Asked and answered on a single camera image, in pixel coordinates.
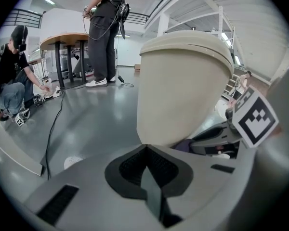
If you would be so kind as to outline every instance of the black grille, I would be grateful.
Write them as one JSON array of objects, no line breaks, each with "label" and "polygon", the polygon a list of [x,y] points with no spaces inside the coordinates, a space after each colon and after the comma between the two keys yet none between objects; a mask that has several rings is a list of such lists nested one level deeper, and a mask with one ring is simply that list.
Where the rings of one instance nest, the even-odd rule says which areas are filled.
[{"label": "black grille", "polygon": [[54,225],[79,189],[65,185],[38,213],[38,217]]},{"label": "black grille", "polygon": [[229,173],[229,174],[232,174],[233,171],[235,170],[234,167],[228,167],[228,166],[224,166],[224,165],[220,165],[220,164],[214,164],[211,166],[211,168],[225,172],[225,173]]},{"label": "black grille", "polygon": [[122,162],[119,171],[124,179],[140,186],[146,166],[160,188],[171,182],[179,173],[179,169],[174,163],[149,148],[141,150]]}]

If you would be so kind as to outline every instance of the table leg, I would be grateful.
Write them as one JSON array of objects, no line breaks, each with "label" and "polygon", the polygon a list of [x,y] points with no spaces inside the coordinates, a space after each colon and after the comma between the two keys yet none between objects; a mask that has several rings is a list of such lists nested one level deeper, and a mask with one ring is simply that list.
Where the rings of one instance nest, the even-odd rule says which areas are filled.
[{"label": "table leg", "polygon": [[68,69],[68,77],[70,82],[74,82],[73,78],[73,70],[72,70],[72,61],[71,61],[71,46],[67,46],[67,69]]},{"label": "table leg", "polygon": [[86,73],[85,73],[85,41],[80,41],[80,64],[81,64],[81,78],[82,82],[86,83]]},{"label": "table leg", "polygon": [[57,67],[57,74],[59,79],[60,88],[64,88],[62,72],[61,72],[61,64],[60,64],[60,42],[55,43],[55,54],[56,54],[56,67]]}]

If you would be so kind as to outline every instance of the staircase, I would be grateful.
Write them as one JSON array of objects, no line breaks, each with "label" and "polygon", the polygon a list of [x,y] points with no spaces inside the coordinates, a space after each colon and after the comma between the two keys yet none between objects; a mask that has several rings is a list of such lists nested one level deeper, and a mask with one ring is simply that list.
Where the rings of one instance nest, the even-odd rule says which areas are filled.
[{"label": "staircase", "polygon": [[222,97],[226,100],[230,99],[229,92],[231,91],[232,87],[234,86],[236,82],[236,78],[240,77],[241,75],[245,74],[246,71],[243,71],[241,69],[235,68],[235,72],[232,76],[232,79],[229,80],[228,84],[226,85],[224,92],[222,94]]}]

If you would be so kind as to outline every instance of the round wooden table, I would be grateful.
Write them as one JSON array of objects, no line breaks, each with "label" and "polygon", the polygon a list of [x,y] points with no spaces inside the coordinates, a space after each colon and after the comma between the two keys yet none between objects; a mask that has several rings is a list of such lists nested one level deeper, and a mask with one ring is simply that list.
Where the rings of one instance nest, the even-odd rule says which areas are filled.
[{"label": "round wooden table", "polygon": [[61,64],[60,64],[60,50],[67,49],[67,68],[68,75],[71,82],[70,87],[73,86],[74,78],[72,73],[72,62],[71,62],[71,48],[80,47],[80,64],[81,64],[81,78],[82,83],[86,83],[86,74],[85,74],[85,64],[84,64],[84,45],[85,42],[88,41],[88,34],[86,33],[63,33],[59,35],[55,35],[45,39],[41,45],[40,49],[42,51],[53,51],[55,50],[56,56],[56,68],[58,73],[58,79],[60,88],[65,88],[62,72],[61,72]]}]

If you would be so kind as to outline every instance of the white cylinder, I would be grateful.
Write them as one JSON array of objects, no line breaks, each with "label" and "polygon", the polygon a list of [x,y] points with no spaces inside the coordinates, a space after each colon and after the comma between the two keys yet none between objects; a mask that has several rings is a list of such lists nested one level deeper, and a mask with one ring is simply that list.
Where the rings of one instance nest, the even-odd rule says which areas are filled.
[{"label": "white cylinder", "polygon": [[199,31],[169,33],[141,49],[137,132],[143,144],[172,146],[205,120],[233,75],[226,44]]}]

